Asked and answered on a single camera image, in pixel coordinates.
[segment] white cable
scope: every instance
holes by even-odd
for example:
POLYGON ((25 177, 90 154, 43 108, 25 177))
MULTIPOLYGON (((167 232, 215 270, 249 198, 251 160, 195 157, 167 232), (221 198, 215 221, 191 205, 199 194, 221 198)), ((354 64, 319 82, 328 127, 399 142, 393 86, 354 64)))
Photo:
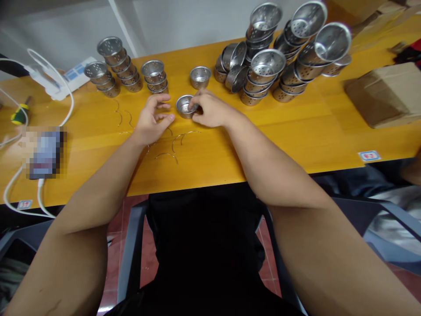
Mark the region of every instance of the white cable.
POLYGON ((23 107, 21 107, 21 105, 14 99, 14 98, 12 98, 10 95, 8 95, 3 89, 1 89, 0 88, 0 91, 1 92, 3 92, 4 93, 4 95, 5 96, 7 96, 9 99, 11 99, 17 106, 18 106, 18 108, 20 108, 21 110, 22 110, 22 112, 23 112, 23 114, 25 115, 25 119, 26 119, 26 121, 25 121, 25 126, 24 127, 22 127, 22 130, 21 130, 21 132, 19 133, 19 135, 17 135, 17 136, 15 136, 15 137, 13 137, 13 138, 11 138, 11 139, 9 139, 9 140, 7 140, 7 141, 5 141, 4 143, 1 143, 0 144, 0 147, 1 146, 3 146, 3 145, 6 145, 6 144, 8 144, 8 143, 10 143, 10 142, 12 142, 12 141, 14 141, 14 140, 16 140, 16 139, 19 139, 19 138, 21 138, 21 136, 22 136, 22 131, 23 131, 23 129, 24 128, 26 128, 27 126, 28 126, 28 123, 29 123, 29 118, 28 118, 28 114, 26 114, 26 111, 25 111, 25 109, 23 108, 23 107))
MULTIPOLYGON (((61 126, 63 126, 64 124, 66 124, 67 123, 67 121, 69 120, 69 118, 70 118, 70 116, 71 116, 71 114, 72 114, 72 112, 73 112, 73 108, 75 107, 75 99, 74 99, 74 97, 73 97, 73 93, 71 92, 71 90, 70 90, 70 88, 69 88, 69 86, 68 86, 68 84, 67 84, 67 82, 66 82, 66 80, 63 78, 63 76, 58 72, 58 70, 47 60, 47 59, 45 59, 44 57, 42 57, 40 54, 38 54, 36 51, 34 51, 34 50, 32 50, 32 49, 30 49, 30 48, 28 48, 27 49, 27 52, 28 52, 28 54, 36 61, 36 62, 38 62, 39 64, 41 64, 40 63, 40 61, 37 59, 37 58, 35 58, 32 54, 35 54, 36 56, 38 56, 39 58, 41 58, 42 60, 44 60, 46 63, 47 63, 47 65, 49 65, 50 67, 51 67, 51 69, 61 78, 61 80, 63 81, 63 83, 64 83, 64 86, 68 89, 68 91, 69 91, 69 94, 70 94, 70 99, 71 99, 71 105, 70 105, 70 109, 69 109, 69 112, 68 112, 68 114, 67 114, 67 116, 66 116, 66 118, 64 119, 64 121, 59 125, 60 127, 61 126)), ((1 60, 6 60, 6 61, 14 61, 14 60, 12 60, 12 59, 7 59, 7 58, 1 58, 0 59, 0 61, 1 60)), ((22 66, 24 66, 24 67, 26 67, 26 65, 24 65, 24 64, 22 64, 22 63, 20 63, 20 62, 18 62, 18 61, 14 61, 14 62, 17 62, 18 64, 20 64, 20 65, 22 65, 22 66)), ((26 122, 28 122, 28 116, 26 115, 26 113, 25 113, 25 111, 24 111, 24 114, 25 114, 25 117, 26 117, 26 122)), ((18 212, 18 213, 21 213, 21 214, 27 214, 27 215, 35 215, 35 216, 43 216, 43 217, 51 217, 51 218, 55 218, 55 216, 54 215, 52 215, 51 213, 49 213, 48 211, 47 211, 47 209, 44 207, 44 204, 43 204, 43 201, 42 201, 42 198, 41 198, 41 192, 42 192, 42 187, 43 187, 43 184, 44 184, 44 179, 39 179, 38 180, 38 194, 37 194, 37 199, 38 199, 38 204, 39 204, 39 207, 42 209, 42 211, 45 213, 45 215, 43 215, 43 214, 34 214, 34 213, 28 213, 28 212, 23 212, 23 211, 20 211, 20 210, 18 210, 18 209, 16 209, 16 208, 14 208, 10 203, 9 203, 9 201, 7 200, 7 194, 9 193, 9 190, 10 190, 10 187, 12 186, 12 184, 13 184, 13 182, 16 180, 16 178, 19 176, 19 174, 21 173, 21 171, 22 171, 22 167, 20 167, 20 169, 18 170, 18 172, 13 176, 13 178, 10 180, 10 182, 9 182, 9 184, 7 185, 7 187, 6 187, 6 189, 4 190, 4 193, 3 193, 3 200, 4 200, 4 202, 6 203, 6 205, 11 209, 11 210, 13 210, 13 211, 15 211, 15 212, 18 212)))

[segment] white wall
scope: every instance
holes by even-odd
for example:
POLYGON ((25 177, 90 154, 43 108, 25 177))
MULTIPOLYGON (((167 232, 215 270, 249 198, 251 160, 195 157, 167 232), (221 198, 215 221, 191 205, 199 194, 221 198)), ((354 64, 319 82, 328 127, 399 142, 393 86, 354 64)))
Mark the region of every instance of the white wall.
MULTIPOLYGON (((280 4, 283 28, 306 0, 272 0, 280 4)), ((0 52, 32 64, 30 47, 54 66, 67 70, 94 56, 96 44, 118 36, 132 57, 243 37, 251 11, 262 0, 14 0, 0 7, 0 52), (134 47, 116 18, 122 17, 134 47)), ((8 79, 0 72, 0 80, 8 79)))

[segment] hand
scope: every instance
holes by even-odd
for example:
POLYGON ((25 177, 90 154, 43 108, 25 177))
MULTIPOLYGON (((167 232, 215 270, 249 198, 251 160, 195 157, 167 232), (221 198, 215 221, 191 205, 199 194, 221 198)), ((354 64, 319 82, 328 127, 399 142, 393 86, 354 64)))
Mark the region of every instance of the hand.
POLYGON ((194 104, 199 104, 202 107, 203 114, 195 113, 193 121, 208 127, 226 127, 234 116, 240 114, 236 109, 206 89, 200 89, 190 100, 189 109, 194 104))
POLYGON ((157 108, 171 108, 169 104, 164 103, 170 99, 171 97, 168 94, 155 94, 146 101, 146 105, 140 112, 139 121, 133 132, 133 136, 137 138, 141 145, 147 146, 156 142, 174 121, 174 114, 155 114, 155 109, 157 108))

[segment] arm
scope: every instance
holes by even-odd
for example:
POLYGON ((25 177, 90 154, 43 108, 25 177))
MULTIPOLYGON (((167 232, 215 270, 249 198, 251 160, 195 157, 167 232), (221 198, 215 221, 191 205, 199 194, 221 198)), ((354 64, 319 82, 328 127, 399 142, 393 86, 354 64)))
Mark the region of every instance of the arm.
POLYGON ((51 224, 6 315, 95 315, 107 271, 107 226, 120 209, 142 150, 174 115, 170 96, 148 99, 133 134, 72 196, 51 224))
POLYGON ((200 124, 229 133, 254 193, 312 315, 418 315, 420 304, 359 236, 333 200, 250 120, 212 93, 191 100, 200 124))

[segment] left hand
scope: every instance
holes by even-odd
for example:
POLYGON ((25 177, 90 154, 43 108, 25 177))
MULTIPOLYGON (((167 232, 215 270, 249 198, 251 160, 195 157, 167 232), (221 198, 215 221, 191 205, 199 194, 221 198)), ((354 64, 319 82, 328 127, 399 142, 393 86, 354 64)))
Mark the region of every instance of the left hand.
POLYGON ((146 101, 145 108, 140 112, 139 121, 133 132, 133 136, 137 138, 141 145, 147 146, 156 142, 174 121, 174 114, 155 114, 155 109, 171 108, 171 105, 164 103, 170 99, 169 94, 155 94, 146 101))

